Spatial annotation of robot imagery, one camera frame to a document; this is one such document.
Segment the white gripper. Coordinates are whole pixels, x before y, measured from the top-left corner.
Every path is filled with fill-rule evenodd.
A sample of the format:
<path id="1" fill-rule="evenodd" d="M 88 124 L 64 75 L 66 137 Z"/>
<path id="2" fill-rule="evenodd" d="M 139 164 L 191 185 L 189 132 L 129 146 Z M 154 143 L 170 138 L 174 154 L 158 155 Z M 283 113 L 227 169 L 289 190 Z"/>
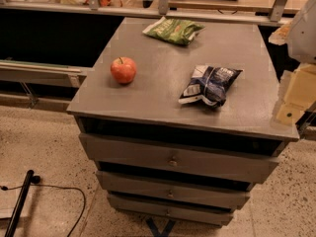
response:
<path id="1" fill-rule="evenodd" d="M 295 124 L 316 102 L 316 0 L 307 0 L 292 22 L 277 28 L 268 41 L 287 43 L 288 55 L 301 62 L 293 72 L 283 72 L 276 107 L 279 122 Z"/>

